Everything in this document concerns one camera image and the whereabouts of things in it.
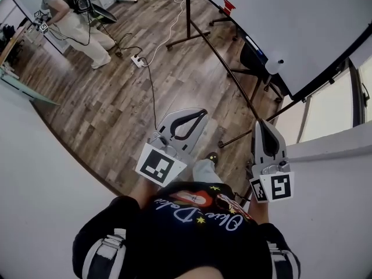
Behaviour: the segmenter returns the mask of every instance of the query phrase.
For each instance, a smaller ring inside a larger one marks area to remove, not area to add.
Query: person
[[[268,204],[252,196],[248,213],[214,172],[214,152],[193,168],[194,182],[176,181],[157,191],[139,180],[91,219],[73,243],[73,270],[82,277],[90,247],[126,230],[119,278],[295,278],[300,262],[269,223]]]
[[[111,61],[108,50],[115,42],[95,27],[90,27],[82,15],[70,8],[69,0],[42,0],[41,9],[48,9],[52,18],[48,26],[56,25],[66,41],[76,50],[84,52],[93,60],[92,68],[97,69]]]

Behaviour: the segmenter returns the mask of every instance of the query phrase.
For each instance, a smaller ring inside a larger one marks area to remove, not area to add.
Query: black t-shirt
[[[272,224],[257,225],[233,199],[225,184],[195,182],[171,183],[143,210],[134,199],[116,198],[76,237],[74,272],[81,278],[98,239],[125,228],[120,278],[174,279],[202,266],[215,267],[225,279],[273,278],[273,266],[278,278],[293,278],[299,262],[281,233]]]

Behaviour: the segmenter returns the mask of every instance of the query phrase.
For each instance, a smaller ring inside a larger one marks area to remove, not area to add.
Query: white pants
[[[74,38],[82,44],[88,44],[89,24],[82,15],[69,12],[62,20],[56,23],[61,34]],[[95,27],[91,27],[91,37],[88,45],[81,45],[71,39],[66,41],[76,50],[84,52],[94,62],[93,65],[102,65],[107,63],[110,57],[107,50],[115,45],[115,42],[106,34],[100,32]]]
[[[192,176],[195,182],[223,183],[214,172],[214,162],[209,159],[197,161],[192,169]]]

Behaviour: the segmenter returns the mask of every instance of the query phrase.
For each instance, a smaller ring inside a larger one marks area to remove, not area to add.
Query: star print
[[[197,218],[198,223],[205,223],[205,219],[203,217]]]

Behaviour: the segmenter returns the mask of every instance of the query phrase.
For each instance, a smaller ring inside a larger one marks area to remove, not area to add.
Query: wooden floor
[[[242,41],[234,42],[232,23],[208,22],[221,17],[207,0],[192,0],[192,18],[205,30],[211,30],[211,42],[231,67],[241,67],[239,54]],[[136,4],[117,4],[112,12],[118,17],[108,30],[116,39],[133,33],[125,46],[139,45],[141,54],[150,61],[157,45],[168,36],[169,26],[180,11],[173,0],[139,0]],[[172,40],[185,37],[185,13],[175,26]],[[133,171],[146,139],[154,130],[152,92],[147,69],[138,69],[124,52],[122,59],[92,70],[91,60],[71,50],[66,58],[39,48],[20,73],[21,81],[44,94],[60,106],[51,108],[37,103],[52,128],[76,154],[110,185],[127,194],[138,179]],[[252,126],[253,118],[235,84],[211,49],[197,38],[174,46],[172,51],[160,48],[151,65],[155,87],[158,123],[169,112],[200,107],[207,109],[209,122],[192,151],[204,158],[218,151],[217,173],[234,191],[247,188],[245,163],[250,158],[251,136],[222,150],[221,139],[229,140]],[[237,75],[248,95],[256,78]],[[259,90],[255,106],[261,117],[277,110],[274,94]]]

